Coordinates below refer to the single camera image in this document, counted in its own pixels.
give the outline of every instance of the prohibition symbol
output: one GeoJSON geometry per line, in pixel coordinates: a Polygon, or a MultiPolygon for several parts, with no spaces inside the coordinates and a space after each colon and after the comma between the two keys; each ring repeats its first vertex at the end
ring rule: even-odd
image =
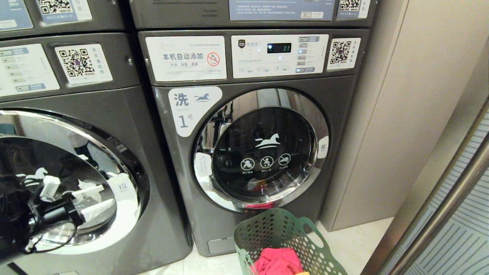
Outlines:
{"type": "Polygon", "coordinates": [[[209,65],[211,65],[213,67],[219,65],[220,61],[221,61],[221,58],[215,52],[211,52],[207,55],[207,62],[209,63],[209,65]]]}

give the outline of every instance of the round glass door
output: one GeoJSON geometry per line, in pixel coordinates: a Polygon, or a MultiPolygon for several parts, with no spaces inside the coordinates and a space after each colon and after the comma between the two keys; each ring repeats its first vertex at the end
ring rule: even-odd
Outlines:
{"type": "Polygon", "coordinates": [[[83,254],[125,237],[140,215],[137,185],[116,154],[92,133],[67,121],[31,112],[0,111],[0,184],[25,188],[39,202],[66,194],[86,222],[64,224],[38,236],[38,251],[83,254]],[[55,192],[40,192],[58,182],[55,192]]]}
{"type": "Polygon", "coordinates": [[[225,208],[279,207],[312,184],[326,157],[318,146],[328,136],[321,110],[305,96],[285,89],[252,91],[226,104],[204,127],[196,177],[225,208]],[[202,174],[205,158],[208,175],[202,174]]]}

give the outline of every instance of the stacked dryer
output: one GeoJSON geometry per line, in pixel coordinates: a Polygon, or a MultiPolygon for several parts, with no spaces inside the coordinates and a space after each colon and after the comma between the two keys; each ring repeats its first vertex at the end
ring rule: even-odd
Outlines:
{"type": "Polygon", "coordinates": [[[122,3],[0,0],[0,184],[51,176],[51,199],[104,206],[36,239],[56,250],[16,261],[30,275],[133,275],[191,251],[122,3]]]}
{"type": "Polygon", "coordinates": [[[199,253],[264,209],[317,221],[376,2],[131,7],[199,253]]]}

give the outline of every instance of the green laundry basket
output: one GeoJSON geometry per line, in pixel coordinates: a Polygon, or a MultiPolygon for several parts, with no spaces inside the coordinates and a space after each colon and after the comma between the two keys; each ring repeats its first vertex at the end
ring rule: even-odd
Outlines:
{"type": "Polygon", "coordinates": [[[296,218],[287,210],[274,208],[238,224],[234,229],[236,251],[244,275],[258,274],[254,263],[264,248],[292,247],[299,256],[304,271],[311,275],[346,275],[335,260],[323,236],[308,218],[296,218]],[[304,230],[308,225],[321,239],[319,247],[304,230]]]}

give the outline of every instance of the white tile floor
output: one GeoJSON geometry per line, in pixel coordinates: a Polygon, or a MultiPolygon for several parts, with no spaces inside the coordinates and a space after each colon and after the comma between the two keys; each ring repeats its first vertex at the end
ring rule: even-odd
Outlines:
{"type": "MultiPolygon", "coordinates": [[[[321,223],[316,226],[328,242],[335,259],[349,275],[358,275],[374,252],[394,218],[327,232],[321,223]]],[[[140,275],[241,275],[238,256],[227,254],[206,258],[194,249],[185,259],[140,275]]]]}

